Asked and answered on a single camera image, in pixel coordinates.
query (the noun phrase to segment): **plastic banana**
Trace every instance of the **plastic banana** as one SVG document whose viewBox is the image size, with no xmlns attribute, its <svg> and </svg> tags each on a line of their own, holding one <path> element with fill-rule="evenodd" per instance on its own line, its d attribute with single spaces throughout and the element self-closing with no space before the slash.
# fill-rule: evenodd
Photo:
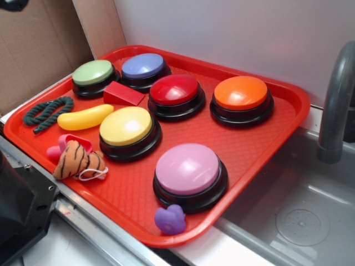
<svg viewBox="0 0 355 266">
<path fill-rule="evenodd" d="M 78 112 L 61 114 L 57 118 L 58 125 L 65 130 L 82 130 L 100 125 L 114 111 L 109 104 L 102 104 Z"/>
</svg>

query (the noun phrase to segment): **purple rubber toy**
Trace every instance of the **purple rubber toy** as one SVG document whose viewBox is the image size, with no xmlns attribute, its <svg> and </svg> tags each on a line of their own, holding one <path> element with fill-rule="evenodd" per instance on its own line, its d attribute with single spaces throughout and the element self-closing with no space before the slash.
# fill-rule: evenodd
<svg viewBox="0 0 355 266">
<path fill-rule="evenodd" d="M 185 214 L 179 205 L 159 208 L 154 216 L 156 226 L 166 234 L 180 234 L 186 229 Z"/>
</svg>

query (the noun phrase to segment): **red button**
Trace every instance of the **red button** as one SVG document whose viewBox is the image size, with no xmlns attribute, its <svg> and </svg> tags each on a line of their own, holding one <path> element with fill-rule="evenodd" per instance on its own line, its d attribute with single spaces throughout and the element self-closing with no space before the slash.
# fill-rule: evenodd
<svg viewBox="0 0 355 266">
<path fill-rule="evenodd" d="M 190 75 L 165 76 L 150 88 L 150 97 L 157 104 L 171 106 L 191 100 L 198 92 L 199 83 Z"/>
</svg>

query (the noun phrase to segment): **stuffed toy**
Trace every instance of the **stuffed toy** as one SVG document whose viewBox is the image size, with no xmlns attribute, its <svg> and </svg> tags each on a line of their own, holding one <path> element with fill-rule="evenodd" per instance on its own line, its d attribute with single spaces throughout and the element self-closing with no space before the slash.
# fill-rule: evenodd
<svg viewBox="0 0 355 266">
<path fill-rule="evenodd" d="M 63 180 L 69 176 L 81 181 L 94 178 L 103 180 L 108 171 L 103 157 L 101 151 L 88 154 L 77 140 L 70 140 L 59 158 L 53 176 L 58 180 Z"/>
</svg>

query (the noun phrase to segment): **plastic tray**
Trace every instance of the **plastic tray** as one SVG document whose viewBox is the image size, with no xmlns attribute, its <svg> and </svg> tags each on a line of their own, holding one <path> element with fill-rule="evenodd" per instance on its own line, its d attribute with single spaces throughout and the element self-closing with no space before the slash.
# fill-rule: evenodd
<svg viewBox="0 0 355 266">
<path fill-rule="evenodd" d="M 206 93 L 207 102 L 203 111 L 186 121 L 161 122 L 163 140 L 160 146 L 140 161 L 116 163 L 105 159 L 109 172 L 104 181 L 80 182 L 68 178 L 62 182 L 141 242 L 151 247 L 170 248 L 195 239 L 213 225 L 298 128 L 309 112 L 310 101 L 302 89 L 291 84 L 142 45 L 114 50 L 101 59 L 111 61 L 121 71 L 121 66 L 127 59 L 142 53 L 162 55 L 173 74 L 194 76 Z M 261 125 L 249 129 L 221 126 L 210 115 L 209 103 L 215 86 L 222 80 L 238 75 L 252 75 L 262 79 L 275 100 L 272 116 Z M 74 99 L 73 111 L 103 104 L 103 98 L 83 100 L 76 97 L 72 92 L 72 78 L 69 77 L 21 107 L 4 127 L 5 135 L 49 172 L 55 169 L 57 162 L 48 159 L 45 152 L 48 147 L 58 144 L 58 137 L 62 134 L 71 133 L 89 139 L 94 150 L 99 150 L 99 126 L 80 131 L 65 131 L 55 124 L 47 131 L 34 135 L 34 127 L 22 122 L 22 117 L 33 106 L 64 95 Z M 148 109 L 147 102 L 148 95 L 139 106 Z M 114 106 L 115 110 L 123 107 Z M 169 236 L 163 234 L 154 223 L 154 214 L 161 207 L 153 193 L 154 170 L 159 157 L 166 150 L 187 142 L 200 143 L 215 151 L 228 170 L 229 188 L 209 211 L 187 215 L 187 229 L 184 233 Z"/>
</svg>

